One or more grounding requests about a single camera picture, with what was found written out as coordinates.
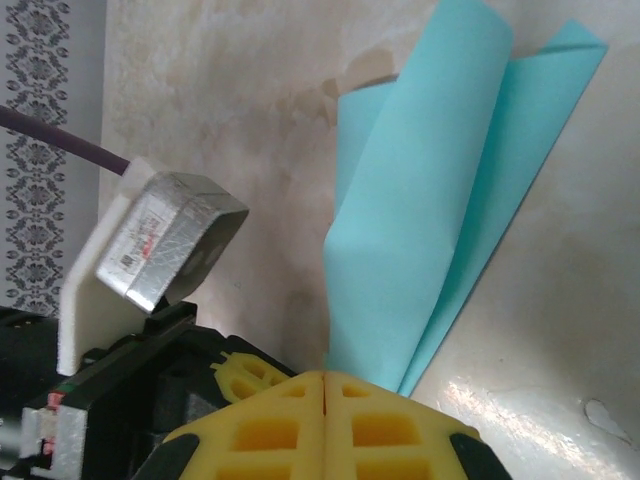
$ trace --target cable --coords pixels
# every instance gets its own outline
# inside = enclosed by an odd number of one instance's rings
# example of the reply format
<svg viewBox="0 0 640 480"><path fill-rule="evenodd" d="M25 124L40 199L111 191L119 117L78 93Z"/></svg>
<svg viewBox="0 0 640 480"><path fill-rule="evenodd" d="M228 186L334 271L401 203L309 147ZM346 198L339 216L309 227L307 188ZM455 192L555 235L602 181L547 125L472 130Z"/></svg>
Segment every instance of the cable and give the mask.
<svg viewBox="0 0 640 480"><path fill-rule="evenodd" d="M129 161L57 127L0 105L0 127L28 135L122 175Z"/></svg>

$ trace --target sticker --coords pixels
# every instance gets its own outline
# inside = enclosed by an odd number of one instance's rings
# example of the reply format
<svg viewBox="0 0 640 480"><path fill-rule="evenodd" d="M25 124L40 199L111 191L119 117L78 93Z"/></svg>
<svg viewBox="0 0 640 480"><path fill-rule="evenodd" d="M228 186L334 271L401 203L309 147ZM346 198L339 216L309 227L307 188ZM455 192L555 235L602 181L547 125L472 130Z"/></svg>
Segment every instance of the sticker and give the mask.
<svg viewBox="0 0 640 480"><path fill-rule="evenodd" d="M151 257L173 214L171 207L152 195L136 205L109 249L111 274L128 286Z"/></svg>

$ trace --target patterned wallpaper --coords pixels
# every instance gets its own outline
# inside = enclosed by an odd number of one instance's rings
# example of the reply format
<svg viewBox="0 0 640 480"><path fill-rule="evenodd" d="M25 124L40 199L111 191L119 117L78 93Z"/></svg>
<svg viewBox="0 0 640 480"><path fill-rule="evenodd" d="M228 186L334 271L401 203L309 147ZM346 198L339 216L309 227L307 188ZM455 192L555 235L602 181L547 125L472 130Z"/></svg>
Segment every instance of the patterned wallpaper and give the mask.
<svg viewBox="0 0 640 480"><path fill-rule="evenodd" d="M105 2L1 3L3 103L99 142ZM0 140L0 303L56 315L63 277L97 219L98 170L25 135Z"/></svg>

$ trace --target table surface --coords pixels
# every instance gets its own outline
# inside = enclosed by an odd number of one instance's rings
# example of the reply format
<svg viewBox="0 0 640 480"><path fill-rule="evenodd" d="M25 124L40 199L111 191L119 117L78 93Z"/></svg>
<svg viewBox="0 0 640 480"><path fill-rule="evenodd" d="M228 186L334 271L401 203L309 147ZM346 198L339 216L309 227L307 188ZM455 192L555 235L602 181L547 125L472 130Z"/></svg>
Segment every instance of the table surface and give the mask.
<svg viewBox="0 0 640 480"><path fill-rule="evenodd" d="M104 146L251 208L193 295L202 324L321 365L336 99L397 73L434 3L109 2ZM640 2L490 3L516 54L570 18L611 48L414 398L476 426L515 479L637 478Z"/></svg>

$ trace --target paper sheet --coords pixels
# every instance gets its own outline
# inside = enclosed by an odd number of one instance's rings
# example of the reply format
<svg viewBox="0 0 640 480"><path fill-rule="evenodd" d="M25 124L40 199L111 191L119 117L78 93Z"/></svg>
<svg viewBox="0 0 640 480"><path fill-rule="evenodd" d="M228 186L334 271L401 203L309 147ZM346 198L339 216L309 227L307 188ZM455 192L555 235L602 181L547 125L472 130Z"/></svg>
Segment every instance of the paper sheet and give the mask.
<svg viewBox="0 0 640 480"><path fill-rule="evenodd" d="M411 393L606 51L577 23L511 48L442 0L397 81L340 99L328 368Z"/></svg>

